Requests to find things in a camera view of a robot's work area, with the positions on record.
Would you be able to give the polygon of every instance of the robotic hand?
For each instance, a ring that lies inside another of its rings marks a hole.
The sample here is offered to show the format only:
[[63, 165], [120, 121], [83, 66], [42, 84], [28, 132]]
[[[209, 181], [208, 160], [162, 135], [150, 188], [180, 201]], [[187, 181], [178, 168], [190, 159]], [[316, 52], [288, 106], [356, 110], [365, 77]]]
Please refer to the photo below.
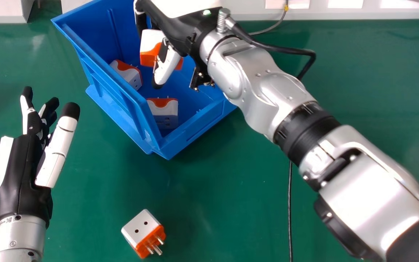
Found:
[[[257, 42], [219, 0], [135, 0], [169, 45], [196, 64], [191, 88], [211, 80], [247, 124], [281, 147], [318, 193], [314, 209], [347, 252], [364, 259], [419, 261], [419, 184], [351, 126], [323, 110], [270, 51], [314, 52]], [[139, 33], [146, 26], [138, 24]]]
[[63, 168], [80, 116], [76, 103], [67, 103], [56, 129], [58, 98], [39, 112], [31, 87], [20, 96], [22, 135], [0, 142], [0, 262], [40, 262], [45, 232], [53, 213], [51, 189]]

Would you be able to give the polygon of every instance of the white wall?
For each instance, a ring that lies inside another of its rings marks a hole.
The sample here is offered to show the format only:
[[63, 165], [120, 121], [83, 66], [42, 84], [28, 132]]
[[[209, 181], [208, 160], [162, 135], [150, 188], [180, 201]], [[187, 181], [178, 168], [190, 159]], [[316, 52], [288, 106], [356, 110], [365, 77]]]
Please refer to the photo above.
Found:
[[[91, 0], [61, 0], [63, 13]], [[293, 9], [309, 1], [308, 9]], [[414, 19], [419, 18], [419, 4], [408, 0], [363, 0], [362, 8], [328, 8], [331, 0], [290, 0], [291, 9], [286, 20], [322, 20], [322, 19]], [[332, 0], [336, 3], [350, 3], [361, 0]], [[381, 8], [382, 1], [391, 7]], [[278, 6], [279, 9], [266, 9]], [[229, 8], [236, 20], [277, 20], [282, 13], [285, 0], [221, 0]]]
[[0, 0], [0, 23], [26, 23], [33, 0]]

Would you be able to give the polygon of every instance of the blue bin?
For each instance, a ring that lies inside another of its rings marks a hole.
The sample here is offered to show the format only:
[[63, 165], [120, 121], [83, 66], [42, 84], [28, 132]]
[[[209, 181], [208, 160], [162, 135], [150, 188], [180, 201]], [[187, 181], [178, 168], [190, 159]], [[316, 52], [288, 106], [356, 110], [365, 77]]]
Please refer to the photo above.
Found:
[[[171, 159], [235, 109], [219, 88], [188, 87], [195, 63], [186, 57], [160, 90], [151, 86], [152, 69], [138, 66], [143, 86], [134, 90], [109, 64], [119, 59], [140, 64], [140, 39], [133, 0], [95, 0], [52, 20], [73, 44], [90, 86], [87, 94], [147, 154]], [[159, 130], [146, 98], [177, 98], [179, 126]]]

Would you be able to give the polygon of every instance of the green surface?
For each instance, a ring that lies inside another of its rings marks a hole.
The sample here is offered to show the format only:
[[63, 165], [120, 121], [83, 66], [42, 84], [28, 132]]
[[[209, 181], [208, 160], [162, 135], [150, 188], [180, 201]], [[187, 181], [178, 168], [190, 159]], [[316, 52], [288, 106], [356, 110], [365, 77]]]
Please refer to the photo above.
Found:
[[[288, 261], [283, 153], [236, 111], [171, 161], [144, 154], [85, 94], [77, 56], [49, 21], [59, 6], [46, 5], [27, 25], [0, 25], [0, 137], [21, 133], [25, 85], [37, 107], [58, 96], [82, 109], [53, 190], [44, 261], [139, 261], [120, 231], [142, 209], [168, 234], [163, 256], [147, 261]], [[244, 24], [258, 30], [270, 22]], [[286, 22], [259, 39], [315, 50], [318, 61], [304, 78], [311, 94], [419, 181], [419, 20]], [[296, 57], [275, 59], [287, 72], [300, 68]], [[353, 261], [294, 172], [295, 260]]]

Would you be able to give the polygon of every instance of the cable connector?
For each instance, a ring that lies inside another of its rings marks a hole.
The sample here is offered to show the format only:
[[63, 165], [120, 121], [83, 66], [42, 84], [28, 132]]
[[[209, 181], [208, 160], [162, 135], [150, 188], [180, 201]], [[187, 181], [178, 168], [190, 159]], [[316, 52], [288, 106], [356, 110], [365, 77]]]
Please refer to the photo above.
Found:
[[164, 244], [166, 234], [164, 227], [146, 209], [143, 209], [121, 230], [123, 236], [140, 258], [148, 257], [155, 252], [162, 255], [159, 248]]

